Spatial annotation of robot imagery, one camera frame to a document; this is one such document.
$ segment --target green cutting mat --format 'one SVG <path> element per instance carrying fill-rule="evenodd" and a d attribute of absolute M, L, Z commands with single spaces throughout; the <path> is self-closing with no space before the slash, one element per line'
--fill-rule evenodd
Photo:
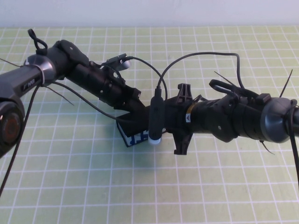
<path fill-rule="evenodd" d="M 246 88 L 299 99 L 299 26 L 190 28 L 34 28 L 52 46 L 66 39 L 90 60 L 103 62 L 121 53 L 140 57 L 160 72 L 182 55 L 197 51 L 235 52 L 241 57 Z M 22 64 L 35 53 L 27 28 L 0 29 L 0 57 Z M 15 67 L 0 62 L 0 73 Z M 222 97 L 209 86 L 219 72 L 233 83 L 236 59 L 195 56 L 166 75 L 170 97 L 179 83 L 193 96 Z M 122 72 L 127 84 L 150 104 L 157 75 L 132 61 Z M 120 114 L 69 81 L 104 111 Z M 290 142 L 253 140 L 223 143 L 194 135 L 187 156 L 175 156 L 165 134 L 157 147 L 147 142 L 126 148 L 114 120 L 104 117 L 65 89 L 53 86 L 73 104 L 40 89 L 3 196 L 2 224 L 118 223 L 299 223 L 299 195 Z M 30 95 L 22 98 L 28 106 Z M 4 177 L 12 152 L 0 160 Z"/>

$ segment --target white lens cap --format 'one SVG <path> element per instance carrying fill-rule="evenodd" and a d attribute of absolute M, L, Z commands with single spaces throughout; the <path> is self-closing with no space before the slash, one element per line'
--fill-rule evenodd
<path fill-rule="evenodd" d="M 161 138 L 157 139 L 157 140 L 153 140 L 150 137 L 148 138 L 148 141 L 151 145 L 158 145 L 161 142 Z"/>

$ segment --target cable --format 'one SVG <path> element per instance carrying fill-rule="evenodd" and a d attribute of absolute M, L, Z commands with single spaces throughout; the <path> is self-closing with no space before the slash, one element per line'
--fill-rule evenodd
<path fill-rule="evenodd" d="M 29 118 L 29 114 L 30 114 L 30 111 L 31 111 L 31 107 L 32 107 L 32 104 L 33 104 L 33 100 L 34 100 L 34 97 L 36 96 L 36 92 L 38 90 L 40 86 L 38 85 L 34 91 L 33 91 L 33 94 L 31 96 L 31 99 L 30 99 L 30 103 L 29 103 L 29 106 L 28 106 L 28 109 L 27 109 L 27 113 L 26 113 L 26 117 L 25 117 L 25 120 L 24 120 L 24 125 L 23 125 L 23 128 L 21 130 L 21 134 L 20 134 L 20 138 L 18 140 L 18 142 L 16 143 L 16 146 L 14 148 L 14 153 L 13 153 L 13 156 L 11 157 L 11 160 L 10 160 L 10 163 L 9 163 L 9 166 L 7 168 L 7 171 L 6 171 L 6 174 L 4 176 L 4 179 L 2 181 L 2 184 L 1 184 L 1 187 L 0 187 L 0 197 L 2 195 L 2 192 L 3 192 L 3 189 L 5 187 L 5 184 L 6 184 L 6 181 L 8 179 L 8 176 L 9 176 L 9 173 L 10 173 L 10 170 L 13 166 L 13 163 L 14 163 L 14 159 L 15 159 L 15 156 L 18 152 L 18 149 L 19 149 L 19 146 L 20 146 L 20 143 L 21 143 L 21 139 L 22 139 L 22 136 L 23 136 L 23 133 L 24 133 L 24 130 L 25 130 L 25 127 L 26 127 L 26 124 L 27 124 L 27 121 L 28 121 L 28 118 Z"/>
<path fill-rule="evenodd" d="M 158 74 L 158 76 L 161 78 L 160 72 L 158 72 L 158 70 L 154 66 L 152 66 L 150 63 L 148 63 L 145 60 L 142 60 L 142 59 L 140 59 L 138 57 L 134 57 L 134 56 L 128 56 L 128 57 L 126 57 L 126 60 L 131 60 L 131 59 L 135 59 L 137 61 L 140 61 L 140 62 L 146 64 L 147 66 L 149 66 L 150 68 L 152 68 Z M 166 85 L 165 80 L 163 79 L 163 77 L 161 79 L 162 79 L 162 83 L 163 83 L 163 86 L 164 86 L 164 89 L 165 89 L 165 98 L 167 99 L 167 97 L 168 97 L 167 85 Z"/>
<path fill-rule="evenodd" d="M 11 64 L 11 65 L 14 65 L 14 66 L 16 66 L 16 67 L 21 67 L 21 66 L 19 66 L 19 65 L 17 65 L 17 64 L 14 64 L 14 63 L 12 63 L 12 62 L 9 62 L 9 61 L 7 61 L 7 60 L 4 60 L 4 59 L 2 59 L 2 58 L 0 58 L 0 60 L 2 60 L 2 61 L 4 61 L 4 62 L 6 62 L 6 63 L 9 63 L 9 64 Z"/>
<path fill-rule="evenodd" d="M 104 111 L 102 111 L 101 109 L 97 108 L 95 105 L 93 105 L 91 102 L 89 102 L 87 99 L 85 99 L 83 96 L 81 96 L 79 93 L 77 93 L 76 91 L 74 91 L 73 89 L 71 89 L 70 87 L 62 84 L 62 83 L 58 83 L 58 82 L 52 82 L 53 84 L 56 84 L 56 85 L 60 85 L 66 89 L 68 89 L 69 91 L 71 91 L 72 93 L 74 93 L 76 96 L 78 96 L 80 99 L 82 99 L 84 102 L 86 102 L 88 105 L 90 105 L 92 108 L 94 108 L 95 110 L 97 110 L 98 112 L 104 114 L 105 116 L 109 117 L 109 118 L 112 118 L 118 122 L 125 122 L 125 123 L 135 123 L 131 120 L 123 120 L 123 119 L 119 119 L 119 118 L 116 118 L 108 113 L 105 113 Z"/>
<path fill-rule="evenodd" d="M 96 66 L 97 68 L 101 68 L 101 67 L 107 67 L 107 68 L 109 68 L 109 69 L 111 69 L 112 71 L 114 71 L 116 74 L 117 74 L 117 77 L 118 78 L 121 78 L 121 74 L 120 74 L 120 72 L 118 71 L 118 70 L 116 70 L 116 69 L 114 69 L 114 68 L 112 68 L 110 65 L 107 65 L 106 63 L 102 63 L 102 64 L 97 64 L 96 62 L 91 62 L 91 65 L 94 65 L 94 66 Z"/>
<path fill-rule="evenodd" d="M 196 53 L 192 53 L 192 54 L 188 54 L 185 55 L 183 57 L 180 57 L 179 59 L 175 60 L 174 62 L 172 62 L 170 65 L 167 66 L 167 68 L 163 71 L 159 81 L 158 81 L 158 85 L 157 88 L 160 88 L 161 86 L 161 81 L 164 77 L 164 75 L 166 74 L 166 72 L 177 62 L 179 62 L 180 60 L 183 60 L 187 57 L 191 57 L 191 56 L 196 56 L 196 55 L 221 55 L 221 56 L 236 56 L 237 57 L 237 78 L 238 78 L 238 82 L 241 88 L 245 88 L 242 81 L 241 81 L 241 76 L 240 76 L 240 57 L 238 54 L 236 53 L 219 53 L 219 52 L 196 52 Z"/>
<path fill-rule="evenodd" d="M 294 134 L 294 129 L 293 129 L 293 116 L 295 112 L 295 106 L 293 106 L 288 115 L 288 129 L 289 129 L 289 136 L 290 136 L 290 141 L 292 145 L 292 150 L 293 150 L 293 155 L 294 155 L 294 160 L 295 160 L 295 166 L 296 166 L 296 172 L 297 172 L 297 180 L 298 180 L 298 187 L 299 187 L 299 156 L 298 156 L 298 151 L 297 151 L 297 146 L 296 146 L 296 140 L 295 140 L 295 134 Z"/>

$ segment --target white wall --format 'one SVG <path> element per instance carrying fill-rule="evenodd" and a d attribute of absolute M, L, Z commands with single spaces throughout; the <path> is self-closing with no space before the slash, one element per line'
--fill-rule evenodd
<path fill-rule="evenodd" d="M 299 0 L 0 0 L 0 26 L 299 24 Z"/>

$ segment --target warning sticker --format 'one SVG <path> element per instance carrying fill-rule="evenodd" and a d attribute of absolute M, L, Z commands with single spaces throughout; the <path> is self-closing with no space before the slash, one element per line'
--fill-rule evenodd
<path fill-rule="evenodd" d="M 191 122 L 191 114 L 187 113 L 186 114 L 186 123 L 190 123 Z"/>
<path fill-rule="evenodd" d="M 195 104 L 191 104 L 190 107 L 187 110 L 187 113 L 186 113 L 186 123 L 190 123 L 191 122 L 191 111 L 192 111 L 192 108 L 194 106 L 195 106 Z"/>

